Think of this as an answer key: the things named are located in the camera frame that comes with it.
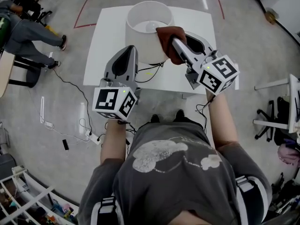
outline shoe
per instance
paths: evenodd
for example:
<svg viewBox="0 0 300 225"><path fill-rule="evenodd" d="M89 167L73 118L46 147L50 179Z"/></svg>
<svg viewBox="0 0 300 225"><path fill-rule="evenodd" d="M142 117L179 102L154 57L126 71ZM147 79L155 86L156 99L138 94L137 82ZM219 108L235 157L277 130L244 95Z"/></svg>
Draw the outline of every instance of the shoe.
<svg viewBox="0 0 300 225"><path fill-rule="evenodd" d="M63 35L61 38L62 38L62 43L60 45L60 49L64 51L67 47L67 36Z"/></svg>
<svg viewBox="0 0 300 225"><path fill-rule="evenodd" d="M152 115L150 122L160 122L159 116L157 114Z"/></svg>
<svg viewBox="0 0 300 225"><path fill-rule="evenodd" d="M175 115L175 119L184 118L184 111L182 109L179 109Z"/></svg>
<svg viewBox="0 0 300 225"><path fill-rule="evenodd" d="M60 62L59 61L55 61L53 65L48 66L49 69L55 68L55 67L59 67L60 66Z"/></svg>

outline table leg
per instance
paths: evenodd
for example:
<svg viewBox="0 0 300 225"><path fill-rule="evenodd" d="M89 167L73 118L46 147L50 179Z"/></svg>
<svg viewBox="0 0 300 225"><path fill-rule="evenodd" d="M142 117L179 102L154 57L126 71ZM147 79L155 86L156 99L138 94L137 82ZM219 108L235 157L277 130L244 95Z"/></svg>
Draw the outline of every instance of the table leg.
<svg viewBox="0 0 300 225"><path fill-rule="evenodd" d="M253 124L268 126L268 127L273 127L273 128L289 129L287 124L276 123L276 122L266 122L266 121L261 121L261 120L253 120Z"/></svg>
<svg viewBox="0 0 300 225"><path fill-rule="evenodd" d="M269 83L266 83L266 84L254 86L254 90L280 86L280 85L284 85L284 84L288 84L288 83L289 83L289 80L286 78L286 79L278 80L278 81L275 81L275 82L269 82Z"/></svg>
<svg viewBox="0 0 300 225"><path fill-rule="evenodd" d="M19 67L19 68L24 68L24 69L29 70L31 72L35 72L34 68L32 68L32 67L30 67L28 65L24 65L22 63L19 63L17 61L14 62L14 66Z"/></svg>
<svg viewBox="0 0 300 225"><path fill-rule="evenodd" d="M44 68L45 65L42 64L42 63L36 63L36 62L33 62L33 61L30 61L28 59L25 59L25 58L21 58L19 56L16 56L15 57L15 62L21 62L21 63L24 63L26 65L29 65L29 66L32 66L32 67L35 67L35 68Z"/></svg>
<svg viewBox="0 0 300 225"><path fill-rule="evenodd" d="M30 88L33 88L37 84L41 73L41 68L45 67L44 64L36 63L19 56L15 57L14 66L27 70L26 82L10 80L10 84L27 86Z"/></svg>
<svg viewBox="0 0 300 225"><path fill-rule="evenodd" d="M21 81L16 81L16 80L12 80L10 79L8 81L9 84L13 84L13 85L19 85L19 86L24 86L24 87L32 87L33 83L31 82L21 82Z"/></svg>
<svg viewBox="0 0 300 225"><path fill-rule="evenodd" d="M181 99L184 99L186 100L187 98L191 97L195 95L194 93L187 93L187 92L183 92L182 95L181 95Z"/></svg>

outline red tape line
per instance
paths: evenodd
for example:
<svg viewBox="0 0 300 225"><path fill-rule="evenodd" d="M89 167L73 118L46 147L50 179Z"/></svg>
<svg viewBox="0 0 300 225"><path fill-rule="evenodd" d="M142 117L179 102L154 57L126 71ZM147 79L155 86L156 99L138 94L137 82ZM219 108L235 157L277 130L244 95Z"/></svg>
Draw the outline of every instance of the red tape line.
<svg viewBox="0 0 300 225"><path fill-rule="evenodd" d="M220 8L221 8L221 12L222 12L223 19L225 20L224 11L223 11L223 8L222 8L221 1L218 0L218 2L219 2L219 5L220 5Z"/></svg>
<svg viewBox="0 0 300 225"><path fill-rule="evenodd" d="M80 10L80 12L79 12L79 14L78 14L78 17L77 17L77 19L76 19L76 22L75 22L75 24L74 24L74 28L73 28L73 29L96 25L96 23L93 23L93 24L87 24L87 25L82 25L82 26L76 27L77 22L78 22L78 20L79 20L79 17L80 17L80 15L81 15L81 12L83 11L83 8L84 8L85 4L87 3L87 1L88 1L88 0L86 0L86 1L84 2L83 6L82 6L82 8L81 8L81 10Z"/></svg>

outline cable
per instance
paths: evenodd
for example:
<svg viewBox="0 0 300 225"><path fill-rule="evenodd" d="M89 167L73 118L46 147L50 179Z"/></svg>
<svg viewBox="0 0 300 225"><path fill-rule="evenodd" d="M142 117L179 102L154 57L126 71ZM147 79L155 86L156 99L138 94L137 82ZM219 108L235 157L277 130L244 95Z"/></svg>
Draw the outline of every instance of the cable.
<svg viewBox="0 0 300 225"><path fill-rule="evenodd" d="M63 135L63 136L74 137L74 138L76 138L77 140L80 140L81 142L84 142L84 143L88 143L88 142L90 141L90 139L89 139L89 140L83 140L83 139L78 138L78 137L73 136L73 135L68 135L68 134L60 133L59 131L57 131L56 129L54 129L54 124L53 124L53 123L52 123L52 124L53 124L53 127L47 126L47 125L46 125L46 122L48 122L48 121L46 121L46 120L41 116L39 110L37 109L37 107L36 107L36 105L35 105L35 103L34 103L34 101L33 101L33 99L32 99L32 96L31 96L31 93L30 93L29 89L28 89L28 92L29 92L31 101L32 101L32 103L33 103L33 105L34 105L36 111L38 112L39 116L40 116L40 117L42 118L42 120L43 120L43 123L44 123L45 128L47 128L47 129L49 129L49 130L53 130L53 131L55 131L55 132L57 132L57 133L59 133L60 135Z"/></svg>
<svg viewBox="0 0 300 225"><path fill-rule="evenodd" d="M53 71L55 72L55 74L63 81L63 83L69 83L69 84L75 86L75 87L83 94L83 96L84 96L84 98L85 98L85 100L86 100L86 102L87 102L86 111L87 111L88 118L89 118L90 136L91 136L91 135L92 135L93 128L92 128L92 125L90 124L89 101L88 101L87 98L85 97L84 92L81 91L80 88L79 88L77 85L75 85L75 84L73 84L73 83L71 83L71 82L66 82L66 81L64 81L64 80L56 73L56 71L54 70L54 68L52 68L52 69L53 69Z"/></svg>
<svg viewBox="0 0 300 225"><path fill-rule="evenodd" d="M204 133L206 134L206 125L207 125L207 117L204 115L203 113L203 110L204 108L206 108L209 104L212 103L212 101L215 99L216 95L212 96L212 98L205 104L205 105L202 105L202 104L197 104L196 105L196 110L195 112L198 112L200 115L202 115L204 117Z"/></svg>
<svg viewBox="0 0 300 225"><path fill-rule="evenodd" d="M196 105L196 111L200 114L200 115L202 115L203 117L204 117L204 133L206 134L206 125L207 125L207 117L204 115L204 113L203 113L203 109L201 109L201 110L199 110L198 109L198 106L205 106L205 105L202 105L202 104L197 104Z"/></svg>
<svg viewBox="0 0 300 225"><path fill-rule="evenodd" d="M135 82L136 82L136 83L146 83L146 82L149 82L149 81L156 75L156 73L158 73L159 68L164 66L164 63L165 63L165 62L161 62L161 63L159 63L159 64L157 64L157 65L156 65L156 64L154 64L154 65L149 64L149 65L152 66L152 67L143 68L143 69L138 70L138 72L140 72L140 71L144 71L144 70L148 70L148 69L152 69L152 68L157 68L155 74L154 74L150 79L148 79L148 80L146 80L146 81L143 81L143 82L139 82L139 81L135 80Z"/></svg>
<svg viewBox="0 0 300 225"><path fill-rule="evenodd" d="M107 123L108 122L106 122L105 123L105 125L104 125L104 129L105 130L107 130ZM130 122L125 122L125 121L118 121L118 124L129 124L129 126L132 128L132 129L130 129L130 128L127 128L126 129L126 132L130 132L130 133L132 133L133 134L133 136L135 135L135 133L136 133L136 129L131 125L131 123ZM100 140L100 137L101 136L103 136L103 135L105 135L105 133L103 133L103 134L101 134L99 137L98 137L98 139L97 139L97 141L99 141ZM127 145L127 156L128 156L128 154L129 154L129 145Z"/></svg>

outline person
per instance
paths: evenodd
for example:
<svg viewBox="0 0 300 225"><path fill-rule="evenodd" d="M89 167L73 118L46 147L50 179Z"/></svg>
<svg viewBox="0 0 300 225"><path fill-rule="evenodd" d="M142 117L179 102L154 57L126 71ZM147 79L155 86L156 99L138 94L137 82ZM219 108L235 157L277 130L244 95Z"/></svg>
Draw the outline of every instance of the person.
<svg viewBox="0 0 300 225"><path fill-rule="evenodd" d="M65 50L67 36L58 37L40 23L21 19L19 16L22 12L22 6L16 5L10 0L0 0L0 16L10 21L10 33L7 34L4 50L36 63L42 63L49 69L59 67L59 61L40 53L32 41L42 41Z"/></svg>
<svg viewBox="0 0 300 225"><path fill-rule="evenodd" d="M179 110L173 122L153 115L139 128L126 160L126 125L109 120L100 166L80 202L79 224L91 224L94 205L114 194L125 225L237 225L235 179L241 175L259 179L270 205L270 184L240 146L224 93L209 112L215 148L203 127Z"/></svg>

